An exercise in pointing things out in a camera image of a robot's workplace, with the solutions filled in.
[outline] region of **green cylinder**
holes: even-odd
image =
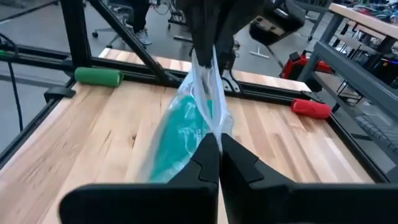
[[[123,73],[105,68],[79,67],[75,70],[75,79],[84,84],[117,87],[123,80]]]

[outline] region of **black cable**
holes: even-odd
[[[159,15],[164,16],[164,15],[166,15],[166,14],[170,11],[170,7],[168,7],[167,10],[166,10],[164,13],[160,13],[155,7],[154,7],[154,10],[155,10],[155,12],[158,13]]]
[[[4,40],[6,40],[8,44],[11,44],[12,48],[14,49],[14,54],[11,57],[17,57],[18,56],[17,45],[12,40],[10,40],[8,37],[3,35],[2,33],[0,33],[0,37],[2,37]],[[22,131],[24,129],[24,123],[22,122],[22,110],[21,110],[21,104],[19,103],[17,82],[15,79],[14,69],[12,68],[11,62],[7,62],[7,64],[8,64],[8,69],[10,70],[12,89],[14,91],[15,102],[17,105],[19,130]]]
[[[24,125],[23,125],[23,122],[22,122],[22,110],[21,110],[21,104],[19,103],[17,83],[15,81],[14,70],[12,69],[11,62],[7,62],[7,64],[8,64],[8,69],[10,70],[12,89],[14,90],[15,102],[17,104],[19,130],[22,131],[24,129]]]
[[[236,47],[235,50],[239,50],[242,47],[242,45],[235,39],[235,36],[234,36],[234,47]]]

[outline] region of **wooden table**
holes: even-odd
[[[365,14],[356,12],[346,6],[332,3],[329,6],[329,10],[338,13],[348,19],[356,21],[357,23],[375,30],[381,34],[388,35],[394,39],[398,39],[398,26],[388,24],[375,17],[367,16]]]
[[[102,57],[140,63],[129,52]],[[156,57],[164,67],[188,62]],[[235,72],[240,80],[308,90],[304,83]],[[59,223],[57,209],[72,189],[93,182],[136,182],[154,130],[176,89],[123,82],[119,88],[76,84],[0,170],[0,223]],[[290,108],[228,98],[233,134],[265,163],[297,182],[372,182],[323,120]],[[220,195],[219,223],[227,223]]]

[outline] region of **cable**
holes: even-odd
[[[166,10],[164,13],[160,13],[160,12],[156,9],[156,7],[154,7],[154,6],[153,6],[153,8],[154,8],[155,12],[158,13],[159,15],[161,15],[161,16],[166,15],[166,14],[170,11],[170,6],[167,8],[167,10]]]
[[[9,44],[11,44],[12,48],[14,49],[14,54],[11,57],[17,57],[18,56],[18,47],[17,47],[17,45],[12,40],[10,40],[8,37],[3,35],[2,33],[0,33],[0,37],[2,37]],[[12,68],[11,62],[7,62],[7,64],[8,64],[8,69],[10,70],[12,90],[14,91],[15,102],[16,102],[16,105],[17,105],[19,130],[22,131],[24,129],[24,123],[23,123],[23,120],[22,120],[21,104],[19,103],[17,82],[16,82],[16,79],[15,79],[14,69]]]
[[[22,131],[24,129],[24,125],[23,125],[23,122],[22,122],[22,110],[21,110],[21,104],[19,103],[17,83],[15,81],[14,70],[12,69],[11,62],[8,62],[7,64],[8,64],[8,69],[10,70],[12,90],[14,90],[15,102],[17,104],[19,130]]]

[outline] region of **clear plastic bag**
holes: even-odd
[[[215,48],[211,68],[199,66],[192,53],[192,69],[185,77],[152,138],[143,170],[146,182],[168,182],[195,153],[207,133],[213,133],[222,152],[221,133],[231,135],[228,110]]]

